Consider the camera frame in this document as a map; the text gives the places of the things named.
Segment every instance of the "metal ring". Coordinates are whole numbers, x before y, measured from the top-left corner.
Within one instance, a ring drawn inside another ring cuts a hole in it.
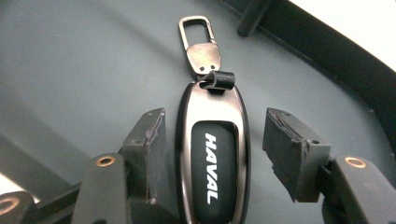
[[[2,203],[10,203],[10,205],[5,208],[0,208],[0,216],[14,209],[20,203],[20,200],[15,197],[10,197],[0,200],[0,204]]]
[[[104,156],[96,161],[97,166],[105,167],[109,166],[116,161],[116,158],[111,157],[111,156]]]
[[[366,162],[362,161],[361,159],[358,158],[354,158],[354,157],[346,157],[345,158],[346,163],[348,163],[349,165],[356,167],[356,168],[366,168]]]

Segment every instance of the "gray surface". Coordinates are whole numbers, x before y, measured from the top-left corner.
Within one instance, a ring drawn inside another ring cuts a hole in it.
[[[247,107],[247,223],[322,223],[320,204],[293,204],[273,174],[262,151],[266,107],[289,111],[321,133],[332,155],[372,161],[395,185],[389,143],[370,108],[263,35],[238,36],[239,16],[216,1],[2,1],[2,141],[75,184],[90,158],[117,151],[144,112],[165,107],[173,148],[178,103],[191,82],[177,23],[194,14],[211,20],[222,70],[235,72]],[[18,164],[0,169],[6,174]]]

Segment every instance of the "keychain clasp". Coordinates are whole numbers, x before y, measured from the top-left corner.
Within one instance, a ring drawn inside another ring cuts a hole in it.
[[[206,28],[208,42],[189,46],[184,26],[192,24],[202,24]],[[219,47],[215,41],[212,27],[207,17],[184,17],[178,23],[178,28],[180,30],[184,50],[186,50],[187,59],[193,75],[196,75],[198,80],[202,80],[202,78],[204,78],[205,75],[208,75],[211,71],[219,71],[221,65]]]

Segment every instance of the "key fob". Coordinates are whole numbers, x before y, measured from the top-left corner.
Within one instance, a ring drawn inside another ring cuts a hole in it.
[[[191,83],[178,117],[180,185],[187,223],[243,223],[248,210],[248,118],[236,87]]]

